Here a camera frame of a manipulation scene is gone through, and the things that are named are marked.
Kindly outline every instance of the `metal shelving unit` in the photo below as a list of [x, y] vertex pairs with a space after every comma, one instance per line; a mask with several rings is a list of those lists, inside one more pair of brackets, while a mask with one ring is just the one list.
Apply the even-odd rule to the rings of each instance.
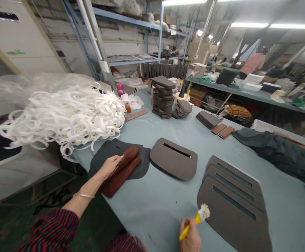
[[[113, 90], [116, 91], [116, 87], [114, 84], [113, 76], [110, 71], [110, 67], [112, 66], [120, 66], [120, 65], [133, 65], [133, 64], [140, 64], [140, 63], [149, 63], [149, 62], [158, 62], [165, 61], [167, 59], [161, 58], [161, 51], [162, 51], [162, 35], [163, 33], [170, 33], [170, 29], [167, 31], [163, 29], [163, 17], [164, 17], [164, 3], [162, 1], [161, 3], [161, 20], [160, 25], [149, 23], [142, 20], [137, 20], [131, 17], [123, 16], [117, 13], [109, 12], [106, 10], [98, 9], [92, 6], [91, 0], [77, 0], [78, 6], [72, 7], [68, 0], [62, 0], [62, 3], [64, 5], [65, 11], [69, 16], [69, 19], [71, 21], [71, 24], [73, 26], [73, 29], [78, 37], [78, 42], [85, 54], [85, 58], [87, 60], [88, 66], [96, 80], [99, 80], [98, 75], [95, 72], [93, 62], [97, 61], [101, 67], [101, 75], [100, 79], [102, 77], [105, 80], [108, 80], [111, 84], [111, 87]], [[78, 15], [81, 15], [84, 19], [86, 28], [81, 23]], [[156, 55], [156, 59], [146, 59], [146, 60], [140, 60], [140, 61], [124, 61], [124, 62], [108, 62], [107, 55], [105, 54], [104, 48], [103, 48], [103, 42], [101, 39], [101, 34], [99, 32], [99, 27], [97, 24], [97, 19], [110, 21], [110, 22], [116, 22], [120, 24], [130, 25], [130, 26], [136, 26], [145, 29], [145, 42], [146, 42], [146, 53], [148, 54], [148, 32], [150, 31], [155, 43], [158, 47], [158, 55]], [[89, 55], [87, 53], [86, 46], [83, 42], [83, 39], [81, 37], [81, 34], [79, 32], [80, 26], [82, 28], [82, 31], [85, 33], [85, 35], [88, 37], [89, 41], [92, 44], [93, 51], [95, 55]], [[178, 41], [178, 37], [186, 38], [186, 47], [184, 50], [184, 55], [182, 57], [170, 57], [168, 60], [176, 60], [176, 59], [182, 59], [182, 64], [185, 60], [185, 55], [188, 51], [189, 46], [189, 40], [191, 38], [191, 34], [194, 30], [193, 27], [193, 21], [191, 22], [189, 33], [182, 33], [177, 31], [176, 32], [176, 41]], [[156, 39], [156, 36], [154, 35], [154, 31], [159, 32], [158, 40]]]

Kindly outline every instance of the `yellow glue brush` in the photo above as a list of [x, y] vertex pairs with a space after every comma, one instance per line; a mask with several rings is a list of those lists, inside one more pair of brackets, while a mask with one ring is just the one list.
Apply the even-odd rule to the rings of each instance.
[[[198, 213], [196, 214], [195, 220], [196, 224], [202, 223], [205, 219], [210, 217], [210, 210], [206, 204], [202, 204]], [[179, 240], [183, 240], [187, 237], [190, 232], [190, 225], [187, 225], [183, 231], [183, 233], [179, 236]]]

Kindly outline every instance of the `bracelet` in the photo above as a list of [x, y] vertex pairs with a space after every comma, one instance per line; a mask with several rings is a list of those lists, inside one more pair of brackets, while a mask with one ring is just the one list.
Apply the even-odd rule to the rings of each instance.
[[86, 195], [86, 194], [73, 194], [73, 197], [74, 196], [82, 196], [82, 197], [86, 197], [86, 198], [95, 198], [95, 196], [91, 196], [91, 195]]

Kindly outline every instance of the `work table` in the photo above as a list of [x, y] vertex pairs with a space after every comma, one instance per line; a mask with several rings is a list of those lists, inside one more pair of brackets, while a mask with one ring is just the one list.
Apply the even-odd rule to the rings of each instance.
[[[152, 148], [159, 138], [166, 138], [198, 154], [197, 172], [190, 181], [170, 177], [150, 164], [143, 178], [126, 181], [112, 198], [105, 198], [126, 230], [139, 237], [148, 251], [179, 251], [180, 220], [195, 217], [197, 194], [208, 160], [213, 155], [259, 181], [273, 251], [305, 251], [303, 182], [281, 172], [233, 136], [223, 140], [211, 133], [196, 119], [202, 109], [194, 106], [186, 118], [179, 120], [161, 119], [151, 112], [147, 89], [136, 95], [145, 103], [142, 109], [149, 113], [125, 123], [119, 140]], [[242, 128], [227, 119], [223, 123], [236, 130]], [[74, 157], [87, 171], [92, 157], [105, 141], [97, 141], [94, 152], [90, 148], [74, 151]], [[206, 222], [198, 225], [197, 229], [202, 242], [201, 251], [236, 251]]]

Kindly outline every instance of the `hand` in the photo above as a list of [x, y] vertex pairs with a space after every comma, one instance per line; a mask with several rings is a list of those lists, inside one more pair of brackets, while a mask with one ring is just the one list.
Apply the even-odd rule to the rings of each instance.
[[187, 218], [185, 223], [183, 219], [181, 220], [179, 235], [187, 225], [190, 225], [190, 232], [185, 239], [179, 242], [180, 252], [200, 252], [201, 239], [197, 232], [196, 221], [194, 219]]
[[112, 175], [113, 172], [115, 172], [116, 167], [118, 164], [122, 161], [122, 156], [113, 156], [110, 158], [107, 158], [104, 162], [103, 166], [100, 168], [100, 170], [97, 172], [97, 174], [101, 175], [104, 180], [108, 179], [109, 176]]

